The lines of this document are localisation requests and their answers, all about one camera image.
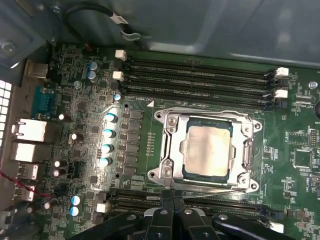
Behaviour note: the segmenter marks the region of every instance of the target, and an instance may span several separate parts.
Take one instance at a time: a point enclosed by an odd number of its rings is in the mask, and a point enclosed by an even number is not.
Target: metal socket frame
[[[152,182],[170,189],[202,193],[230,191],[255,192],[259,184],[251,179],[254,133],[263,125],[248,114],[237,111],[208,111],[193,108],[173,107],[155,112],[154,118],[163,124],[159,167],[148,172]],[[232,124],[231,145],[235,155],[230,163],[226,183],[204,182],[185,179],[183,175],[184,155],[180,144],[186,140],[187,123],[190,118],[225,121]]]

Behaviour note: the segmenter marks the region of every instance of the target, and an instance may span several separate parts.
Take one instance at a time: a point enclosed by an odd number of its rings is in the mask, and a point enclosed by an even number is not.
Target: red wire
[[[25,184],[23,184],[22,182],[20,182],[18,179],[13,178],[13,177],[10,177],[10,176],[4,174],[1,170],[0,170],[0,176],[2,176],[2,177],[5,178],[5,179],[8,179],[10,182],[14,182],[18,187],[25,188],[25,189],[27,189],[28,191],[33,192],[33,193],[36,194],[36,195],[40,195],[41,197],[46,198],[46,197],[50,197],[50,196],[51,196],[51,194],[48,194],[48,193],[40,193],[40,192],[37,192],[36,190],[33,190],[31,187],[26,186]]]

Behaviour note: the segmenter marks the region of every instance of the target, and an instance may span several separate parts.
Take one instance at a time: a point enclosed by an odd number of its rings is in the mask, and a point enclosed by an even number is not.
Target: white label sticker
[[[128,24],[128,22],[122,17],[118,16],[117,14],[113,13],[113,15],[110,17],[112,21],[114,21],[116,24]]]

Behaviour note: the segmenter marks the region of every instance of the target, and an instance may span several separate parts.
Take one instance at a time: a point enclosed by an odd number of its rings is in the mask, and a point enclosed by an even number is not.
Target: cable
[[[10,176],[4,174],[4,173],[2,172],[2,170],[0,170],[0,176],[3,177],[3,178],[5,178],[5,179],[8,179],[10,182],[15,183],[18,187],[25,188],[25,189],[28,190],[29,192],[33,192],[34,194],[40,195],[41,197],[47,198],[47,197],[50,197],[50,196],[51,196],[51,194],[48,194],[48,193],[40,193],[40,192],[37,192],[36,190],[33,190],[31,187],[26,186],[25,184],[23,184],[23,183],[22,183],[21,181],[19,181],[18,179],[13,178],[13,177],[10,177]]]
[[[69,22],[69,18],[71,14],[74,14],[78,11],[81,10],[92,10],[92,11],[96,11],[102,14],[107,15],[109,18],[117,16],[113,11],[111,11],[110,9],[108,9],[105,6],[96,4],[96,3],[92,3],[92,2],[81,2],[81,3],[77,3],[75,5],[70,6],[67,10],[65,10],[62,13],[62,23],[66,26],[66,28],[68,29],[68,31],[75,37],[77,38],[81,43],[85,43],[86,47],[88,46],[87,41],[83,38],[83,36],[70,24]],[[127,22],[125,21],[122,17],[117,16],[118,19],[120,18],[122,20],[122,22]],[[130,27],[129,24],[126,23],[119,23],[119,22],[115,22],[121,29],[121,31],[126,34],[126,35],[133,35],[133,34],[137,34],[140,35],[139,33],[134,32]]]

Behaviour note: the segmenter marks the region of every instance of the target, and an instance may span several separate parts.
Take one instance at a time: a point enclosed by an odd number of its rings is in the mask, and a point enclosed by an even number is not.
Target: black cable
[[[83,36],[70,24],[69,22],[69,18],[71,14],[74,14],[78,11],[81,10],[92,10],[92,11],[96,11],[102,14],[107,15],[108,17],[112,17],[114,15],[114,12],[111,11],[109,8],[96,4],[96,3],[92,3],[92,2],[81,2],[81,3],[77,3],[75,5],[70,6],[68,9],[66,9],[63,13],[62,13],[62,23],[66,26],[66,28],[68,29],[68,31],[75,37],[77,38],[81,43],[87,43],[87,41],[83,38]],[[117,24],[121,31],[124,32],[125,34],[132,34],[134,33],[134,31],[129,27],[128,24],[124,24],[124,23],[120,23]]]

